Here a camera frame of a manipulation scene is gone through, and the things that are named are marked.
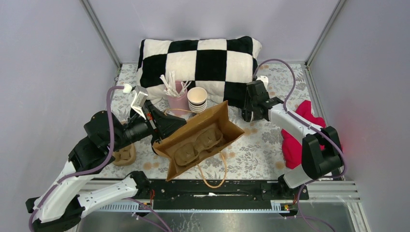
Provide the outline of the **brown cardboard cup carrier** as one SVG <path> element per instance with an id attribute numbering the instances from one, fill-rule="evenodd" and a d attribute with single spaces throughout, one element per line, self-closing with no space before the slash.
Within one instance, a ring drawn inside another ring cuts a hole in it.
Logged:
<path id="1" fill-rule="evenodd" d="M 174 153 L 174 160 L 178 166 L 186 166 L 199 158 L 199 155 L 219 146 L 223 141 L 223 133 L 216 127 L 201 132 L 193 142 L 181 145 Z"/>

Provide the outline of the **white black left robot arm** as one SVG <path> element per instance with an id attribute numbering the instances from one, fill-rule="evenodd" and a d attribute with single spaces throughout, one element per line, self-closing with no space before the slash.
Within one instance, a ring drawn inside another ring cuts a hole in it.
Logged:
<path id="1" fill-rule="evenodd" d="M 149 136 L 153 142 L 161 141 L 185 124 L 185 119 L 163 113 L 150 101 L 125 124 L 110 108 L 94 114 L 84 126 L 86 137 L 69 153 L 52 186 L 42 196 L 26 200 L 29 230 L 64 232 L 102 206 L 135 196 L 147 197 L 151 186 L 142 171 L 132 171 L 121 181 L 87 194 L 80 189 L 114 161 L 114 152 Z"/>

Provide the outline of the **brown paper bag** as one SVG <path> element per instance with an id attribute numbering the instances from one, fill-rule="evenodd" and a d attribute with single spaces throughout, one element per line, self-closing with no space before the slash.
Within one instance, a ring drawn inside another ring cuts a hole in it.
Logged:
<path id="1" fill-rule="evenodd" d="M 207 108 L 191 117 L 166 139 L 153 144 L 159 156 L 170 160 L 166 181 L 180 176 L 207 158 L 213 157 L 244 135 L 229 120 L 228 101 Z"/>

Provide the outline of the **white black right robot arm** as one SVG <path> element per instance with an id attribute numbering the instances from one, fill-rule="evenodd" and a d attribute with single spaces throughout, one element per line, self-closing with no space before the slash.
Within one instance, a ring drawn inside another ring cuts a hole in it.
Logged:
<path id="1" fill-rule="evenodd" d="M 341 146 L 333 127 L 321 128 L 309 122 L 277 97 L 270 98 L 261 80 L 247 84 L 245 109 L 242 117 L 246 122 L 265 119 L 284 129 L 302 147 L 301 164 L 279 178 L 278 195 L 289 199 L 296 188 L 323 177 L 343 166 Z"/>

